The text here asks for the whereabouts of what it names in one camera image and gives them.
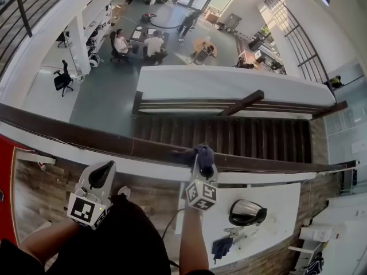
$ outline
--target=electric kettle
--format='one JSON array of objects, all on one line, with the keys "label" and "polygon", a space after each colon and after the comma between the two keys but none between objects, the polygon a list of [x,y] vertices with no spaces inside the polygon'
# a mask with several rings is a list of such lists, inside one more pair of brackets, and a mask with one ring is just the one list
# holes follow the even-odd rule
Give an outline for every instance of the electric kettle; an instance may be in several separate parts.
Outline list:
[{"label": "electric kettle", "polygon": [[235,201],[229,211],[229,221],[235,226],[259,226],[266,218],[266,208],[245,199]]}]

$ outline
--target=staircase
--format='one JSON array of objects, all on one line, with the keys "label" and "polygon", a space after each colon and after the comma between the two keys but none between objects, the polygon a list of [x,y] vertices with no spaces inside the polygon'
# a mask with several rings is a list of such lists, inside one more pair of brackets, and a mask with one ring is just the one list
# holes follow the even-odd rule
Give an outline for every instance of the staircase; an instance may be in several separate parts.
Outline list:
[{"label": "staircase", "polygon": [[250,158],[312,163],[308,120],[136,115],[134,137]]}]

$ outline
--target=gray floor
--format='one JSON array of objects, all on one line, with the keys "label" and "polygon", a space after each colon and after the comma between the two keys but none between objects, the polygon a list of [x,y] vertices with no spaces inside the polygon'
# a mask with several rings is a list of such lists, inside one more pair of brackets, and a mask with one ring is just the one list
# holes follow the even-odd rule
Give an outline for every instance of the gray floor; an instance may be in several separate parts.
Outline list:
[{"label": "gray floor", "polygon": [[[172,3],[147,6],[141,1],[134,1],[128,6],[127,11],[113,30],[123,29],[125,34],[130,36],[136,23],[139,23],[140,17],[145,12],[157,15],[157,18],[152,20],[157,25],[176,26],[182,22],[189,10]],[[237,62],[234,36],[216,30],[213,25],[205,22],[204,18],[198,21],[195,29],[188,32],[184,43],[178,41],[179,36],[175,29],[164,29],[164,31],[170,33],[166,48],[169,55],[164,59],[164,65],[188,64],[191,61],[189,55],[193,52],[193,40],[205,36],[210,36],[210,40],[218,49],[217,58],[209,58],[205,61],[205,65],[233,66]],[[110,62],[111,43],[108,38],[98,54],[104,63],[92,69],[82,83],[69,122],[131,136],[130,115],[138,85],[140,66]]]}]

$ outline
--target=red wall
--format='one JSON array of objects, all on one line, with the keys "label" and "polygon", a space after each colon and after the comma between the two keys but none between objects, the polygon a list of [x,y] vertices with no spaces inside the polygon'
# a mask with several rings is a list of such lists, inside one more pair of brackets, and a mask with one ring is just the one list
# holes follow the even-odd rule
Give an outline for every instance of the red wall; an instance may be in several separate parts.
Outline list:
[{"label": "red wall", "polygon": [[0,135],[0,189],[4,194],[4,201],[0,202],[0,240],[8,239],[17,244],[11,215],[11,165],[14,147],[21,147]]}]

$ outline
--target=black shirt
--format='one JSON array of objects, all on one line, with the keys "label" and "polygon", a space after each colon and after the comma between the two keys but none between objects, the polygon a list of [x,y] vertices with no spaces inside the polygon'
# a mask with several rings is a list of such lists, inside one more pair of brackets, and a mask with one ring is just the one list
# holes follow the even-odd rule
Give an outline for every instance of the black shirt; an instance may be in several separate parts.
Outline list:
[{"label": "black shirt", "polygon": [[[44,274],[43,266],[7,240],[0,246],[1,274]],[[81,226],[65,242],[46,274],[171,274],[161,236],[137,205],[113,205],[96,230]],[[200,270],[190,274],[213,274]]]}]

